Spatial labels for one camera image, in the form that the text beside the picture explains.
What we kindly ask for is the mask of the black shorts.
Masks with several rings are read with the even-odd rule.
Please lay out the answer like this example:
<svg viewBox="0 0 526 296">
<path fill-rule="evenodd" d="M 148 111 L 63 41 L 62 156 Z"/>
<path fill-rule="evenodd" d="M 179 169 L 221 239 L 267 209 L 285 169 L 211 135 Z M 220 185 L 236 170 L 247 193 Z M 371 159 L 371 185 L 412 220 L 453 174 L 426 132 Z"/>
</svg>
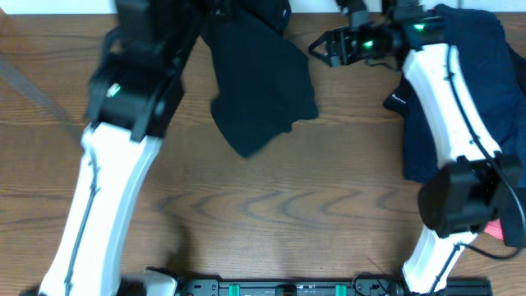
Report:
<svg viewBox="0 0 526 296">
<path fill-rule="evenodd" d="M 284 38 L 288 0 L 235 1 L 228 21 L 208 21 L 218 95 L 212 118 L 227 143 L 249 158 L 298 120 L 319 116 L 307 55 Z"/>
</svg>

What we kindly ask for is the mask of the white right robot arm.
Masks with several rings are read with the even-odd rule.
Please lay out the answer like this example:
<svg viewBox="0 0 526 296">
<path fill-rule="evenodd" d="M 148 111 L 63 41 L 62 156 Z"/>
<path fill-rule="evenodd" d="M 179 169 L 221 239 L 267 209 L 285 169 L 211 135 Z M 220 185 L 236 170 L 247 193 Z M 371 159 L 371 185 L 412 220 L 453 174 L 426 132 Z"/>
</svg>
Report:
<svg viewBox="0 0 526 296">
<path fill-rule="evenodd" d="M 397 280 L 375 279 L 378 295 L 488 295 L 482 280 L 449 282 L 461 253 L 496 220 L 521 166 L 504 155 L 484 125 L 465 83 L 459 50 L 447 35 L 446 20 L 417 1 L 385 1 L 385 21 L 370 21 L 362 1 L 342 1 L 345 27 L 325 32 L 309 53 L 332 66 L 395 59 L 416 93 L 436 149 L 438 173 L 418 193 L 423 228 Z"/>
</svg>

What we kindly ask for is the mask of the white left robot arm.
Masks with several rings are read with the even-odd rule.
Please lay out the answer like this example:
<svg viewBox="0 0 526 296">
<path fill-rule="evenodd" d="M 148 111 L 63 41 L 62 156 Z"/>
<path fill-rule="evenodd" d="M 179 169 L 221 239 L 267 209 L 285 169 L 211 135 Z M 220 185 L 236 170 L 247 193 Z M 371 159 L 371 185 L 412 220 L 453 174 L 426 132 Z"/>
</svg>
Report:
<svg viewBox="0 0 526 296">
<path fill-rule="evenodd" d="M 174 296 L 165 269 L 121 272 L 142 183 L 184 95 L 182 72 L 209 1 L 119 1 L 89 82 L 83 155 L 65 229 L 36 296 Z"/>
</svg>

